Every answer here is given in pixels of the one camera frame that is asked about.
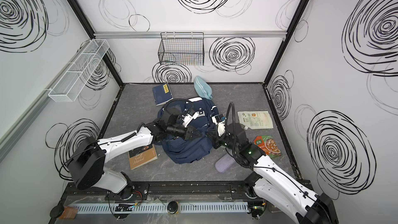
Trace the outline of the navy blue student backpack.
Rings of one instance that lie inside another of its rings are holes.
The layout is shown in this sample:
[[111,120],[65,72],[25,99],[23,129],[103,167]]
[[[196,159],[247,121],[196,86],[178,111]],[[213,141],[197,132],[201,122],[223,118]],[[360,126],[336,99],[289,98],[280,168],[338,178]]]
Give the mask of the navy blue student backpack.
[[158,111],[160,118],[168,114],[176,120],[166,124],[166,131],[157,139],[173,162],[193,163],[210,153],[213,145],[207,133],[216,127],[212,117],[219,115],[212,100],[202,97],[175,99]]

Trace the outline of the brown hardcover book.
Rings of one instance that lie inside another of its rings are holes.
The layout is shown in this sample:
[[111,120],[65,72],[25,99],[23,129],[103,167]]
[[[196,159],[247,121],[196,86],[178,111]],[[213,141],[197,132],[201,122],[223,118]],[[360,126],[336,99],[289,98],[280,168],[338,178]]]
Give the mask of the brown hardcover book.
[[130,169],[134,170],[158,158],[154,145],[139,147],[128,151]]

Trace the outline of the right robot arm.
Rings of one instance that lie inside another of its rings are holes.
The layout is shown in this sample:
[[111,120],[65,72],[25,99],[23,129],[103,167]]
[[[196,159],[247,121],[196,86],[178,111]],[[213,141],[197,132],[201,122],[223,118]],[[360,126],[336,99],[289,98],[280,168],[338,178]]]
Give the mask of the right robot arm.
[[247,195],[261,198],[290,217],[296,224],[337,224],[333,200],[317,194],[281,169],[260,147],[248,141],[244,129],[236,123],[235,106],[230,103],[224,119],[224,132],[209,132],[215,147],[224,146],[241,167],[252,173],[245,180]]

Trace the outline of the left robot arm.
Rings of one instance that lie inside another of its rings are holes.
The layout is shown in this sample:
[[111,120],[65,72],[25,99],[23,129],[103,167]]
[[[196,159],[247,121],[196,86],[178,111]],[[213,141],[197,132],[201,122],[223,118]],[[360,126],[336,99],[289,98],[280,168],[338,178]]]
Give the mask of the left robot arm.
[[120,194],[132,188],[130,180],[123,173],[106,168],[105,164],[130,150],[158,142],[167,135],[185,141],[194,140],[201,133],[190,122],[198,116],[199,113],[193,110],[185,115],[164,112],[160,118],[142,123],[135,131],[126,134],[100,140],[88,137],[62,166],[67,168],[79,190],[96,187]]

